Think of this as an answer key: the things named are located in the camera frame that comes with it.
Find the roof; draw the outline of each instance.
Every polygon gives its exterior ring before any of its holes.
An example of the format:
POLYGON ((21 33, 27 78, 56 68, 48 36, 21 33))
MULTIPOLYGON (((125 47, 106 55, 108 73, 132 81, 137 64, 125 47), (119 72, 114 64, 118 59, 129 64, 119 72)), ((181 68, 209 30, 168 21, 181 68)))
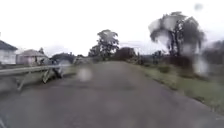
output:
POLYGON ((11 50, 11 51, 15 51, 17 50, 16 47, 5 43, 4 41, 0 40, 0 50, 11 50))
POLYGON ((22 53, 19 54, 20 56, 29 56, 29 57, 32 57, 32 56, 37 56, 37 57, 47 57, 46 55, 36 51, 36 50, 33 50, 33 49, 30 49, 30 50, 26 50, 22 53))

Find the tree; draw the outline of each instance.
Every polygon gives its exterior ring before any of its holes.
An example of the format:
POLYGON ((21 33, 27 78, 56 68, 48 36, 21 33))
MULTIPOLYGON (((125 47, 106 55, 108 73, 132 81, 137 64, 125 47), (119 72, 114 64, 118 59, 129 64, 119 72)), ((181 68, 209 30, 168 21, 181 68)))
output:
POLYGON ((39 50, 40 53, 44 54, 44 49, 41 47, 39 50))
POLYGON ((150 38, 156 41, 160 36, 169 38, 167 48, 170 55, 191 56, 196 48, 201 47, 204 33, 199 29, 198 22, 193 17, 187 17, 181 12, 172 12, 153 22, 149 26, 150 38))
POLYGON ((112 53, 119 49, 118 47, 118 39, 116 37, 118 34, 109 29, 103 30, 97 34, 99 36, 98 46, 100 49, 100 55, 105 60, 106 58, 110 58, 112 53))
POLYGON ((224 64, 224 41, 216 41, 202 52, 203 58, 210 64, 224 64))
POLYGON ((127 60, 127 59, 131 59, 134 56, 136 56, 136 54, 133 48, 123 47, 116 51, 116 53, 114 54, 114 59, 127 60))
POLYGON ((73 54, 60 53, 53 55, 51 59, 56 61, 68 60, 70 63, 73 63, 75 56, 73 54))
POLYGON ((90 50, 89 50, 89 57, 99 57, 100 56, 100 47, 99 45, 95 45, 93 46, 90 50))

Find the house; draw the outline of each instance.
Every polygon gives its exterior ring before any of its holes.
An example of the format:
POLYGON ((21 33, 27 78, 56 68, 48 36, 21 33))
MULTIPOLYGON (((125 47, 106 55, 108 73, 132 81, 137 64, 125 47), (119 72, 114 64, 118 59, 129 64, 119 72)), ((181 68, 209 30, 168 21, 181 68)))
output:
POLYGON ((16 55, 16 64, 32 66, 39 64, 41 60, 48 60, 48 57, 45 54, 32 49, 16 55))
POLYGON ((16 47, 0 40, 0 63, 15 64, 16 63, 16 47))

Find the guardrail post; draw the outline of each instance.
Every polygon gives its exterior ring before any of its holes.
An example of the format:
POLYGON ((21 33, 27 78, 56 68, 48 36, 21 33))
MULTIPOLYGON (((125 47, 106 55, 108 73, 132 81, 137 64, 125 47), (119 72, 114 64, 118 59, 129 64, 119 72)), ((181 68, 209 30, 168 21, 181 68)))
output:
POLYGON ((46 84, 47 80, 50 78, 50 72, 51 69, 48 69, 47 71, 44 72, 43 76, 42 76, 42 81, 46 84))
POLYGON ((25 82, 25 80, 28 78, 28 76, 31 74, 31 72, 28 72, 26 75, 25 75, 25 77, 22 79, 22 81, 19 83, 19 86, 18 86, 18 91, 21 91, 21 89, 22 89, 22 87, 23 87, 23 85, 24 85, 24 82, 25 82))

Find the asphalt road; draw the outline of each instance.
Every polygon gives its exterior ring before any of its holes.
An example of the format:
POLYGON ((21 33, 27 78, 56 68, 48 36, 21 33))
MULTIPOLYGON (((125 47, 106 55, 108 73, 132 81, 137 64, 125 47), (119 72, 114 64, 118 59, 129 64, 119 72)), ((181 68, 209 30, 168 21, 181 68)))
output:
POLYGON ((222 116, 126 63, 106 62, 84 69, 76 76, 0 98, 0 127, 224 127, 222 116))

